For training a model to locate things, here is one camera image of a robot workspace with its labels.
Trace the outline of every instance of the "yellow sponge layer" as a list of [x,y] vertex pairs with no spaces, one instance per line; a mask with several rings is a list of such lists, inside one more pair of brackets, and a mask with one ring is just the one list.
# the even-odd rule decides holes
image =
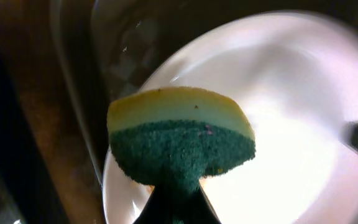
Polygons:
[[255,140],[238,104],[218,93],[193,87],[150,90],[116,100],[109,106],[109,134],[140,124],[165,120],[203,121]]

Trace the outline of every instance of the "dish sponge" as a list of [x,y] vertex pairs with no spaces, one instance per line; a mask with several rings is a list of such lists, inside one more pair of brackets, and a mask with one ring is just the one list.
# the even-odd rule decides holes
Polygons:
[[110,104],[107,127],[119,167],[138,183],[164,185],[175,203],[255,157],[254,132],[240,107],[212,91],[150,90]]

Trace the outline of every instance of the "green scouring pad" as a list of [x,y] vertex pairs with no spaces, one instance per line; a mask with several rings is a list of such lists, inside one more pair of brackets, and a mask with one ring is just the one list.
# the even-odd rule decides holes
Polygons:
[[254,132],[230,98],[200,88],[146,91],[110,104],[109,142],[125,175],[164,186],[173,204],[199,190],[199,179],[255,157]]

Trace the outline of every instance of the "white plate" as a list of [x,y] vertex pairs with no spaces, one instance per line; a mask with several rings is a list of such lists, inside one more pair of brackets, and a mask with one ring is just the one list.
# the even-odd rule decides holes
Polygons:
[[[339,139],[358,121],[358,36],[321,16],[269,13],[218,27],[171,56],[141,91],[197,86],[237,101],[257,154],[206,180],[229,223],[358,222],[358,155]],[[103,179],[108,223],[132,223],[148,193],[109,153]]]

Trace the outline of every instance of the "round plate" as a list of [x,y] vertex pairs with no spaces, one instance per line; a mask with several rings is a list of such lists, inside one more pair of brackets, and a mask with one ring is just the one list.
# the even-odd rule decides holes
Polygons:
[[[269,13],[218,27],[171,56],[141,91],[196,86],[234,99],[256,158],[203,188],[222,223],[358,222],[358,155],[339,139],[358,121],[358,36],[321,16]],[[109,152],[108,223],[132,223],[147,187]]]

